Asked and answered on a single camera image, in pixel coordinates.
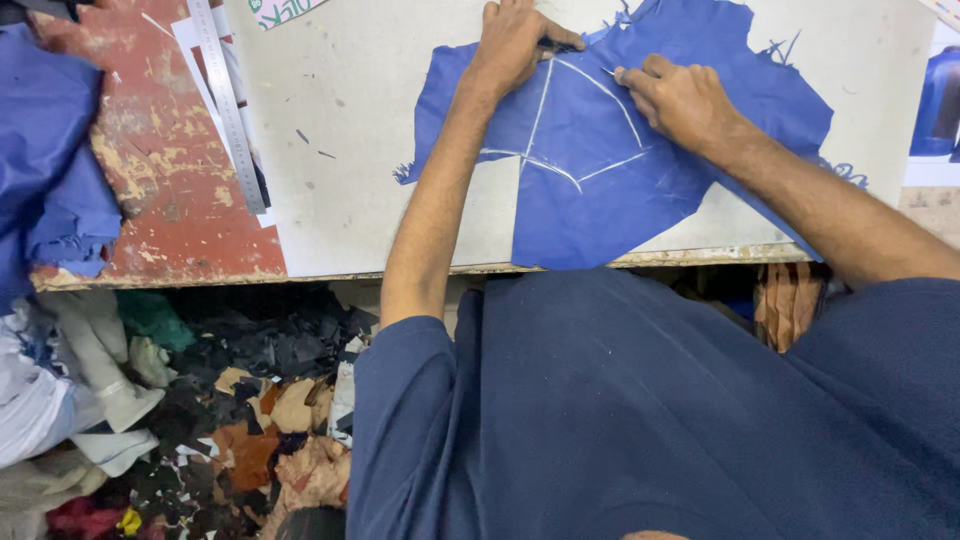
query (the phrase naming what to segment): green fabric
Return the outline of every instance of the green fabric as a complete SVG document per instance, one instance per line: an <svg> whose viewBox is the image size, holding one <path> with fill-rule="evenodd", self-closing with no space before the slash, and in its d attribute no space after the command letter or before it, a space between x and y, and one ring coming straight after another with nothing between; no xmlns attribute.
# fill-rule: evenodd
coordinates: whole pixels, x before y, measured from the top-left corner
<svg viewBox="0 0 960 540"><path fill-rule="evenodd" d="M120 319L128 330L150 337L164 349L182 353L196 341L170 301L158 292L118 290L117 303Z"/></svg>

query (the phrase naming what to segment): navy blue t-shirt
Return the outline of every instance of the navy blue t-shirt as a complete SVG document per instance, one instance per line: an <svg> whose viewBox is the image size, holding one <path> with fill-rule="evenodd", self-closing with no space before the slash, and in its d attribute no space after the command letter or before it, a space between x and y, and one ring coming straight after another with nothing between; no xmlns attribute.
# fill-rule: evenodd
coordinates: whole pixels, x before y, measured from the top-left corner
<svg viewBox="0 0 960 540"><path fill-rule="evenodd" d="M458 314L356 361L351 540L960 537L960 282L861 290L784 356L604 268Z"/></svg>

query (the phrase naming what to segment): hair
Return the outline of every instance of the hair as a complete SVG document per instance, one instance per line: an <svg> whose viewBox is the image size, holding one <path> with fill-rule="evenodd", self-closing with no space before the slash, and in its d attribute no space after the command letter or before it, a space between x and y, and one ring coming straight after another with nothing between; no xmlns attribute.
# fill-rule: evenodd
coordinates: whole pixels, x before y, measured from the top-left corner
<svg viewBox="0 0 960 540"><path fill-rule="evenodd" d="M301 508L291 512L276 530L276 540L344 540L347 514L331 506Z"/></svg>

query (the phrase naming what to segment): blue cloth piece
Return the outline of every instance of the blue cloth piece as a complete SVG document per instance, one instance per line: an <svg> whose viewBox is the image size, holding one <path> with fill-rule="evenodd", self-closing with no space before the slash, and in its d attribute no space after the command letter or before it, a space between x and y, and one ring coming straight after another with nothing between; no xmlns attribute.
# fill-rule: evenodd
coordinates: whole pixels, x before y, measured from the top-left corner
<svg viewBox="0 0 960 540"><path fill-rule="evenodd" d="M94 278L101 251L120 235L120 212L89 141L78 148L63 178L47 194L30 231L31 260Z"/></svg>
<svg viewBox="0 0 960 540"><path fill-rule="evenodd" d="M33 290L37 262L95 276L120 211L90 150L102 71L37 47L27 25L0 28L0 314Z"/></svg>
<svg viewBox="0 0 960 540"><path fill-rule="evenodd" d="M588 36L586 51L541 63L493 115L478 162L521 156L512 262L553 269L608 262L695 212L713 182L819 259L733 179L651 129L629 91L604 71L640 67L651 53L710 65L745 116L815 160L833 111L795 68L750 50L753 12L726 0L647 0L615 20ZM420 177L475 50L474 43L434 51L415 109L415 158L396 172L402 184Z"/></svg>

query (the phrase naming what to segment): t-shirt sleeve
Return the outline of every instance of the t-shirt sleeve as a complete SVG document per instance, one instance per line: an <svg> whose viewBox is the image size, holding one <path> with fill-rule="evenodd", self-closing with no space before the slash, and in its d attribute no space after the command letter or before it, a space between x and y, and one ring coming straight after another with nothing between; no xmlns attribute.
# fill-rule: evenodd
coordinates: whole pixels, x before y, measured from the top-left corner
<svg viewBox="0 0 960 540"><path fill-rule="evenodd" d="M456 378L444 323L418 316L377 334L354 365L348 537L387 538L444 447Z"/></svg>
<svg viewBox="0 0 960 540"><path fill-rule="evenodd" d="M960 464L959 281L899 280L858 291L831 306L785 357L908 458Z"/></svg>

